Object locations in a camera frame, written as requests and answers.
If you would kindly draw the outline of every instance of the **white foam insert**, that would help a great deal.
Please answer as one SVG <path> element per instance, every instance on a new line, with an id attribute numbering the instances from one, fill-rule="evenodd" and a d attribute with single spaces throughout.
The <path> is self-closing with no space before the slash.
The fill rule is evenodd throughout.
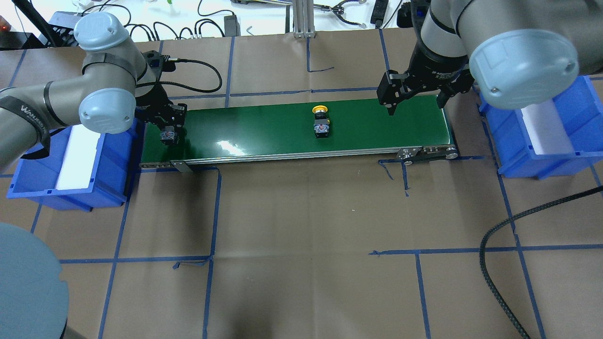
<path id="1" fill-rule="evenodd" d="M 90 131 L 83 125 L 71 128 L 55 189 L 81 189 L 90 185 L 96 145 L 100 137 L 100 133 Z"/>
<path id="2" fill-rule="evenodd" d="M 536 154 L 573 153 L 572 141 L 552 100 L 522 109 L 523 122 Z"/>

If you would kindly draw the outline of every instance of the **plastic bin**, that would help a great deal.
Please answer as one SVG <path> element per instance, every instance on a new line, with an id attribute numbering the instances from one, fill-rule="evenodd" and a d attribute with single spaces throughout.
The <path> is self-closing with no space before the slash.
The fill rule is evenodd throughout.
<path id="1" fill-rule="evenodd" d="M 50 156 L 19 161 L 7 197 L 27 198 L 58 210 L 91 211 L 120 206 L 126 201 L 124 188 L 136 126 L 137 122 L 123 133 L 100 136 L 87 188 L 59 190 L 55 187 L 71 132 L 69 127 L 52 137 Z"/>
<path id="2" fill-rule="evenodd" d="M 603 159 L 603 105 L 588 77 L 578 77 L 553 98 L 573 152 L 537 154 L 521 110 L 492 107 L 482 97 L 485 113 L 505 177 L 567 176 Z"/>

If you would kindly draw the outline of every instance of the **black cable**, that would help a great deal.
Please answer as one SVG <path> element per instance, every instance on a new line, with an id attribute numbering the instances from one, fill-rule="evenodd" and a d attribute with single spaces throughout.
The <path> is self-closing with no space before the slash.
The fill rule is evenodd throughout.
<path id="1" fill-rule="evenodd" d="M 206 23 L 216 26 L 219 29 L 220 34 L 224 37 L 224 31 L 222 30 L 222 28 L 220 28 L 220 26 L 218 24 L 216 24 L 215 21 L 213 21 L 212 19 L 208 19 L 208 18 L 197 20 L 197 22 L 195 23 L 195 34 L 201 35 L 201 26 L 203 26 Z"/>
<path id="2" fill-rule="evenodd" d="M 596 187 L 593 189 L 589 189 L 588 191 L 576 193 L 573 195 L 568 195 L 567 197 L 528 209 L 527 211 L 523 211 L 521 213 L 515 214 L 511 218 L 506 219 L 505 221 L 497 224 L 496 226 L 492 227 L 488 232 L 486 232 L 486 234 L 484 235 L 484 238 L 482 239 L 482 242 L 479 245 L 479 267 L 481 268 L 482 274 L 484 275 L 484 279 L 486 280 L 486 284 L 490 288 L 490 291 L 492 292 L 492 294 L 494 294 L 496 301 L 498 301 L 498 304 L 500 304 L 500 307 L 502 307 L 502 310 L 505 311 L 505 314 L 507 315 L 509 320 L 511 320 L 511 323 L 513 324 L 513 326 L 515 326 L 515 328 L 517 329 L 517 331 L 519 332 L 519 334 L 522 336 L 523 339 L 530 339 L 530 336 L 528 335 L 526 330 L 523 328 L 523 326 L 519 323 L 519 320 L 513 314 L 513 312 L 511 311 L 511 308 L 509 308 L 509 305 L 507 305 L 507 303 L 505 302 L 505 299 L 502 298 L 500 292 L 498 292 L 498 289 L 494 285 L 494 282 L 492 282 L 492 278 L 490 277 L 490 274 L 488 273 L 488 269 L 486 268 L 485 252 L 486 252 L 486 244 L 488 243 L 488 240 L 494 233 L 496 233 L 499 229 L 503 228 L 503 226 L 510 224 L 511 222 L 513 222 L 517 219 L 526 217 L 530 214 L 540 212 L 544 209 L 551 208 L 551 207 L 559 205 L 559 204 L 567 203 L 568 201 L 587 197 L 589 195 L 599 193 L 602 191 L 603 191 L 603 186 L 599 186 L 599 187 Z"/>
<path id="3" fill-rule="evenodd" d="M 111 0 L 106 0 L 104 4 L 101 5 L 101 8 L 98 11 L 102 11 L 106 4 L 108 4 Z"/>
<path id="4" fill-rule="evenodd" d="M 17 17 L 19 18 L 19 22 L 21 23 L 21 27 L 23 28 L 23 22 L 21 21 L 21 16 L 17 12 L 17 3 L 15 1 L 13 1 L 13 3 L 14 3 L 14 11 L 16 12 Z M 60 37 L 58 35 L 53 34 L 55 32 L 53 32 L 52 27 L 44 20 L 44 18 L 40 15 L 40 13 L 33 7 L 33 4 L 31 2 L 22 3 L 20 1 L 18 3 L 19 3 L 18 8 L 21 11 L 21 13 L 23 13 L 31 21 L 31 23 L 34 24 L 34 26 L 36 26 L 36 28 L 38 30 L 40 30 L 42 35 L 47 39 L 48 43 L 52 47 L 60 47 L 58 44 L 58 41 L 57 41 L 57 39 Z M 25 38 L 27 38 L 25 29 L 23 29 L 23 33 L 25 35 Z"/>
<path id="5" fill-rule="evenodd" d="M 199 24 L 199 35 L 201 35 L 201 26 L 203 26 L 205 24 L 211 24 L 211 25 L 216 26 L 218 28 L 218 30 L 220 31 L 220 34 L 222 35 L 222 37 L 225 37 L 224 31 L 222 30 L 222 28 L 220 28 L 220 26 L 218 26 L 218 24 L 216 24 L 214 21 L 204 21 L 201 24 Z"/>
<path id="6" fill-rule="evenodd" d="M 23 37 L 25 38 L 25 41 L 27 41 L 27 45 L 29 45 L 31 48 L 31 42 L 29 39 L 27 39 L 27 33 L 25 32 L 25 26 L 23 26 L 23 22 L 21 21 L 21 16 L 19 15 L 19 12 L 17 11 L 17 5 L 14 6 L 14 12 L 17 13 L 17 18 L 19 18 L 19 22 L 21 23 L 21 29 L 23 30 Z"/>
<path id="7" fill-rule="evenodd" d="M 130 30 L 130 37 L 132 37 L 132 33 L 134 33 L 134 30 L 137 29 L 138 27 L 140 27 L 147 34 L 147 38 L 149 41 L 156 40 L 155 35 L 153 35 L 153 31 L 151 30 L 151 28 L 149 26 L 144 25 L 144 24 L 128 24 L 128 26 L 130 26 L 130 25 L 133 26 L 132 29 Z"/>
<path id="8" fill-rule="evenodd" d="M 230 12 L 231 15 L 235 15 L 235 12 L 231 11 L 231 10 L 219 10 L 219 11 L 215 11 L 213 13 L 209 13 L 209 14 L 201 14 L 201 2 L 203 0 L 199 0 L 199 4 L 197 5 L 197 14 L 199 14 L 199 16 L 212 16 L 214 14 L 218 14 L 218 13 L 222 13 L 222 12 Z"/>
<path id="9" fill-rule="evenodd" d="M 125 27 L 125 26 L 127 26 L 127 25 L 129 25 L 129 24 L 130 24 L 130 22 L 132 22 L 132 12 L 130 12 L 130 10 L 128 9 L 128 7 L 126 7 L 126 6 L 122 6 L 122 5 L 118 5 L 118 4 L 108 4 L 108 3 L 106 3 L 106 2 L 105 2 L 104 4 L 102 4 L 102 5 L 94 5 L 94 6 L 90 6 L 90 7 L 88 7 L 87 9 L 83 10 L 83 11 L 82 11 L 80 14 L 81 14 L 81 16 L 84 16 L 84 14 L 85 14 L 87 11 L 89 11 L 89 10 L 91 10 L 91 9 L 93 9 L 93 8 L 97 8 L 97 7 L 103 7 L 103 6 L 121 7 L 121 8 L 123 8 L 124 10 L 127 10 L 127 11 L 128 11 L 128 22 L 127 22 L 127 23 L 124 25 L 124 27 Z"/>
<path id="10" fill-rule="evenodd" d="M 206 62 L 199 61 L 199 60 L 178 59 L 178 60 L 176 60 L 174 62 L 198 63 L 200 65 L 204 65 L 204 66 L 207 66 L 207 67 L 211 68 L 216 73 L 216 75 L 218 76 L 218 81 L 219 81 L 218 87 L 216 87 L 214 89 L 199 89 L 199 88 L 187 86 L 185 84 L 175 83 L 173 81 L 155 81 L 155 82 L 152 82 L 152 83 L 137 84 L 136 88 L 146 87 L 146 86 L 154 86 L 156 84 L 162 84 L 162 85 L 170 85 L 170 86 L 182 87 L 182 88 L 185 88 L 185 89 L 188 89 L 188 90 L 192 90 L 194 92 L 199 92 L 199 93 L 214 93 L 214 92 L 219 91 L 222 88 L 222 75 L 220 75 L 220 72 L 218 71 L 218 69 L 216 67 L 213 67 L 212 65 L 210 65 L 210 64 L 208 64 Z"/>
<path id="11" fill-rule="evenodd" d="M 386 27 L 387 27 L 387 25 L 389 25 L 389 24 L 390 24 L 390 21 L 391 21 L 391 20 L 394 18 L 394 16 L 396 15 L 396 13 L 397 13 L 397 11 L 398 11 L 398 8 L 400 8 L 400 6 L 402 6 L 402 1 L 403 1 L 403 0 L 400 0 L 400 2 L 398 2 L 398 5 L 397 5 L 397 6 L 394 8 L 394 13 L 392 13 L 392 14 L 391 14 L 391 16 L 390 16 L 390 19 L 389 19 L 389 20 L 387 20 L 387 22 L 385 23 L 385 25 L 381 25 L 381 27 L 382 27 L 382 28 L 386 28 Z"/>
<path id="12" fill-rule="evenodd" d="M 155 27 L 157 24 L 160 24 L 160 25 L 163 25 L 163 26 L 169 28 L 169 30 L 172 31 L 172 33 L 174 33 L 174 35 L 176 36 L 176 39 L 178 39 L 178 34 L 170 26 L 167 26 L 166 24 L 164 24 L 161 21 L 155 21 L 155 22 L 153 22 L 153 31 L 155 31 L 155 36 L 157 37 L 157 40 L 161 40 L 161 39 L 159 39 L 159 33 L 157 32 L 157 28 Z"/>
<path id="13" fill-rule="evenodd" d="M 178 35 L 178 38 L 179 38 L 179 39 L 184 39 L 184 38 L 182 38 L 182 33 L 184 33 L 184 31 L 185 31 L 185 30 L 188 30 L 188 31 L 189 31 L 189 33 L 191 34 L 191 36 L 193 36 L 191 29 L 190 29 L 190 28 L 188 28 L 188 27 L 184 27 L 184 28 L 182 28 L 182 29 L 180 30 L 180 35 Z"/>

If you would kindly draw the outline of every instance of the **robotic arm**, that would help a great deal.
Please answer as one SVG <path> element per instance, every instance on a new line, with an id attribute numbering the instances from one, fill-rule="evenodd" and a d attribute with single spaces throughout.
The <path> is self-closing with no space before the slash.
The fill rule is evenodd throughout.
<path id="1" fill-rule="evenodd" d="M 48 155 L 49 131 L 79 123 L 121 133 L 137 117 L 156 124 L 167 145 L 183 133 L 186 105 L 173 105 L 157 83 L 162 70 L 175 69 L 169 57 L 141 54 L 117 18 L 104 12 L 82 18 L 74 35 L 86 51 L 82 76 L 0 90 L 0 173 L 38 142 L 43 149 L 35 156 Z"/>
<path id="2" fill-rule="evenodd" d="M 603 0 L 411 0 L 398 25 L 414 27 L 417 44 L 409 68 L 387 70 L 377 89 L 390 115 L 432 90 L 442 108 L 474 78 L 488 103 L 519 109 L 603 72 Z"/>

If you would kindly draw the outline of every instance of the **blue tape line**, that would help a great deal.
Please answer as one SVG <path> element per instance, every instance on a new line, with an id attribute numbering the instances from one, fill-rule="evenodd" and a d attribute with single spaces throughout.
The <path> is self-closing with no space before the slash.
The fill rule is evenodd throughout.
<path id="1" fill-rule="evenodd" d="M 303 89 L 303 90 L 281 90 L 278 92 L 253 92 L 253 93 L 234 93 L 231 94 L 231 97 L 255 97 L 255 96 L 259 96 L 259 95 L 283 95 L 283 94 L 297 94 L 297 93 L 304 93 L 304 92 L 310 92 L 309 89 Z"/>
<path id="2" fill-rule="evenodd" d="M 136 155 L 137 162 L 140 163 L 140 157 L 142 156 L 142 142 L 140 142 L 139 148 L 137 149 L 138 154 Z M 113 289 L 113 280 L 115 278 L 115 269 L 117 268 L 119 250 L 121 248 L 121 241 L 124 237 L 125 221 L 128 217 L 128 210 L 130 208 L 130 199 L 132 198 L 132 192 L 134 191 L 134 183 L 136 180 L 132 176 L 130 178 L 130 185 L 127 191 L 127 199 L 124 206 L 124 214 L 121 218 L 121 224 L 119 225 L 119 235 L 117 237 L 117 243 L 115 245 L 115 252 L 113 254 L 113 265 L 111 265 L 111 275 L 109 276 L 109 285 L 107 286 L 107 294 L 105 295 L 105 304 L 103 306 L 103 315 L 101 317 L 101 326 L 98 330 L 98 339 L 103 339 L 103 332 L 105 330 L 105 322 L 107 320 L 107 311 L 109 310 L 109 301 L 111 299 L 111 290 Z"/>
<path id="3" fill-rule="evenodd" d="M 599 179 L 599 174 L 597 174 L 597 170 L 593 165 L 590 166 L 590 171 L 593 173 L 593 177 L 595 178 L 595 183 L 597 186 L 601 186 L 601 180 Z"/>
<path id="4" fill-rule="evenodd" d="M 429 329 L 429 317 L 427 315 L 427 301 L 425 301 L 425 286 L 423 285 L 423 272 L 421 270 L 421 259 L 419 258 L 418 254 L 415 254 L 415 263 L 417 264 L 418 292 L 421 297 L 421 310 L 423 310 L 425 337 L 427 339 L 431 339 L 431 330 Z"/>
<path id="5" fill-rule="evenodd" d="M 383 58 L 385 59 L 385 69 L 390 69 L 390 60 L 387 57 L 387 48 L 385 47 L 385 38 L 383 37 L 382 30 L 379 30 L 379 37 L 381 38 L 381 49 L 383 50 Z"/>
<path id="6" fill-rule="evenodd" d="M 207 326 L 209 324 L 209 301 L 212 296 L 213 260 L 209 262 L 207 272 L 207 287 L 205 288 L 205 308 L 203 311 L 203 339 L 207 339 Z"/>
<path id="7" fill-rule="evenodd" d="M 385 166 L 386 163 L 390 163 L 390 161 L 386 161 L 386 160 L 379 160 L 377 161 L 377 163 L 379 164 L 379 166 L 385 168 L 385 173 L 387 173 L 387 176 L 391 179 L 394 180 L 394 178 L 391 176 L 390 171 L 387 169 L 387 167 Z"/>
<path id="8" fill-rule="evenodd" d="M 492 158 L 494 159 L 494 164 L 496 166 L 496 176 L 498 178 L 500 192 L 502 193 L 502 197 L 505 202 L 505 208 L 507 209 L 507 215 L 509 216 L 509 218 L 511 218 L 513 216 L 513 213 L 511 211 L 511 205 L 509 204 L 507 190 L 505 189 L 505 184 L 502 181 L 502 176 L 498 173 L 499 165 L 498 165 L 498 161 L 496 160 L 496 153 L 494 152 L 494 146 L 492 144 L 492 140 L 490 139 L 490 134 L 488 133 L 488 127 L 486 126 L 485 121 L 482 121 L 482 127 L 484 128 L 484 133 L 486 135 L 486 138 L 488 139 L 488 145 L 490 146 Z M 528 273 L 528 266 L 526 265 L 526 262 L 525 262 L 522 245 L 521 245 L 521 242 L 519 241 L 519 236 L 516 233 L 515 222 L 513 222 L 513 221 L 511 222 L 511 229 L 513 230 L 513 237 L 515 239 L 515 244 L 517 246 L 517 254 L 519 255 L 519 261 L 522 266 L 523 277 L 526 280 L 526 287 L 528 289 L 528 295 L 530 298 L 530 302 L 532 303 L 532 310 L 534 311 L 534 317 L 536 318 L 536 324 L 538 326 L 540 338 L 546 339 L 545 327 L 542 324 L 542 319 L 540 317 L 540 311 L 538 310 L 538 305 L 536 303 L 536 297 L 534 295 L 534 289 L 532 288 L 532 280 L 530 279 L 530 276 Z"/>
<path id="9" fill-rule="evenodd" d="M 352 87 L 352 88 L 311 89 L 310 93 L 357 92 L 357 91 L 360 91 L 360 90 L 377 90 L 377 87 Z"/>
<path id="10" fill-rule="evenodd" d="M 113 258 L 95 258 L 95 259 L 60 259 L 61 264 L 110 264 L 115 262 Z"/>
<path id="11" fill-rule="evenodd" d="M 310 70 L 310 38 L 307 37 L 306 38 L 306 69 L 308 70 L 309 73 L 313 73 L 313 72 L 323 72 L 323 71 L 328 71 L 330 69 L 335 68 L 334 66 L 331 66 L 329 68 L 324 68 L 324 69 L 317 69 L 314 71 Z"/>
<path id="12" fill-rule="evenodd" d="M 19 69 L 21 68 L 23 59 L 25 59 L 25 53 L 27 53 L 27 49 L 23 50 L 23 53 L 21 54 L 21 59 L 19 59 L 19 62 L 17 63 L 17 68 L 14 69 L 13 77 L 10 79 L 10 82 L 8 83 L 7 87 L 12 87 L 14 84 L 14 80 L 17 79 L 17 73 L 19 73 Z"/>
<path id="13" fill-rule="evenodd" d="M 33 234 L 36 231 L 37 220 L 40 218 L 40 212 L 42 211 L 42 203 L 38 204 L 38 209 L 36 211 L 36 216 L 34 217 L 34 221 L 31 223 L 30 233 Z"/>
<path id="14" fill-rule="evenodd" d="M 401 162 L 400 164 L 402 166 L 402 179 L 404 180 L 404 193 L 408 197 L 408 190 L 410 189 L 410 187 L 408 187 L 408 179 L 406 178 L 406 166 L 403 162 Z"/>
<path id="15" fill-rule="evenodd" d="M 486 252 L 513 252 L 517 247 L 488 247 Z M 453 254 L 453 253 L 479 253 L 478 248 L 466 249 L 415 249 L 415 250 L 387 250 L 372 251 L 368 255 L 417 255 L 417 254 Z"/>
<path id="16" fill-rule="evenodd" d="M 523 246 L 524 251 L 600 250 L 603 244 Z"/>
<path id="17" fill-rule="evenodd" d="M 61 264 L 108 264 L 112 262 L 165 262 L 165 261 L 194 261 L 207 260 L 209 255 L 193 256 L 150 256 L 140 258 L 95 258 L 95 259 L 61 259 Z"/>
<path id="18" fill-rule="evenodd" d="M 534 289 L 532 288 L 532 279 L 529 277 L 528 266 L 526 265 L 526 259 L 523 255 L 523 250 L 521 249 L 521 243 L 519 243 L 519 236 L 517 234 L 514 235 L 517 247 L 519 250 L 517 253 L 519 254 L 519 261 L 522 264 L 523 277 L 526 280 L 526 285 L 528 287 L 528 295 L 530 302 L 532 303 L 532 309 L 534 310 L 534 316 L 536 317 L 536 325 L 538 326 L 538 331 L 540 333 L 541 339 L 546 339 L 545 327 L 542 325 L 542 319 L 540 318 L 540 311 L 538 310 L 538 304 L 536 303 L 536 296 L 534 295 Z"/>
<path id="19" fill-rule="evenodd" d="M 205 289 L 205 311 L 203 314 L 203 339 L 207 339 L 207 326 L 209 324 L 209 302 L 212 295 L 212 280 L 213 280 L 213 255 L 216 252 L 216 237 L 218 235 L 218 215 L 220 210 L 220 194 L 222 191 L 222 173 L 217 167 L 213 169 L 218 171 L 218 183 L 216 184 L 216 202 L 213 207 L 213 231 L 212 231 L 212 246 L 210 250 L 211 260 L 209 261 L 209 271 L 207 272 L 207 287 Z"/>
<path id="20" fill-rule="evenodd" d="M 484 159 L 486 159 L 485 156 L 463 156 L 463 157 L 456 157 L 451 160 L 454 161 L 454 160 L 484 160 Z"/>
<path id="21" fill-rule="evenodd" d="M 232 59 L 235 54 L 235 37 L 230 40 L 230 56 L 228 60 L 228 79 L 226 79 L 226 99 L 224 100 L 224 107 L 228 107 L 230 98 L 230 78 L 232 77 Z"/>
<path id="22" fill-rule="evenodd" d="M 216 185 L 216 202 L 213 206 L 213 230 L 212 230 L 212 246 L 210 255 L 216 253 L 216 237 L 218 235 L 218 215 L 220 210 L 220 192 L 222 191 L 222 173 L 218 170 L 218 183 Z"/>
<path id="23" fill-rule="evenodd" d="M 203 94 L 203 95 L 182 95 L 180 97 L 169 97 L 170 100 L 182 99 L 209 99 L 209 98 L 224 98 L 225 94 Z"/>
<path id="24" fill-rule="evenodd" d="M 101 317 L 101 327 L 98 330 L 98 339 L 103 339 L 103 332 L 105 331 L 105 322 L 107 321 L 107 310 L 109 309 L 109 300 L 111 299 L 111 290 L 113 289 L 113 278 L 115 277 L 115 269 L 117 264 L 113 263 L 111 266 L 111 275 L 109 276 L 109 285 L 107 287 L 107 294 L 105 295 L 105 304 L 103 305 L 103 316 Z"/>

